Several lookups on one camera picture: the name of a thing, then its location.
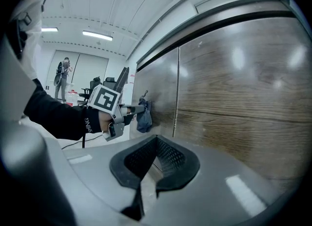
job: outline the wood grain surface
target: wood grain surface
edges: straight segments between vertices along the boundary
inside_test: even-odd
[[[130,138],[146,134],[172,136],[174,130],[178,49],[174,49],[160,57],[150,65],[136,73],[132,104],[148,90],[145,99],[152,102],[152,130],[149,133],[137,131],[137,119],[130,123]]]
[[[237,23],[184,44],[175,137],[226,151],[290,188],[311,151],[311,56],[293,18]]]

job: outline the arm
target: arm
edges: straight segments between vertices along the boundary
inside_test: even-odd
[[[34,79],[34,83],[37,87],[24,113],[54,137],[79,140],[87,132],[107,131],[112,119],[109,114],[61,104],[45,92],[38,79]]]

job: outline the gray fabric cloth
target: gray fabric cloth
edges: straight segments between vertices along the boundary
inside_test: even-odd
[[[145,100],[142,96],[138,104],[145,106],[145,111],[143,113],[138,113],[136,115],[137,118],[136,129],[142,133],[149,132],[152,128],[152,117],[151,117],[152,102],[149,100]]]
[[[68,68],[70,67],[70,63],[68,61],[63,62],[64,73],[62,73],[62,79],[67,79]]]
[[[59,95],[59,88],[62,87],[61,89],[61,95],[62,95],[62,101],[65,101],[65,88],[66,88],[66,79],[61,78],[58,85],[55,87],[55,93],[54,93],[54,98],[58,99]]]

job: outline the fluorescent light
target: fluorescent light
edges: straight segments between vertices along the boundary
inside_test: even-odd
[[[58,28],[41,28],[42,32],[57,32]]]
[[[105,39],[105,40],[109,40],[109,41],[112,41],[112,40],[113,40],[112,37],[105,36],[105,35],[101,35],[101,34],[98,34],[98,33],[93,33],[93,32],[89,32],[89,31],[82,31],[82,33],[83,33],[85,36],[97,37],[97,38],[101,38],[101,39]]]

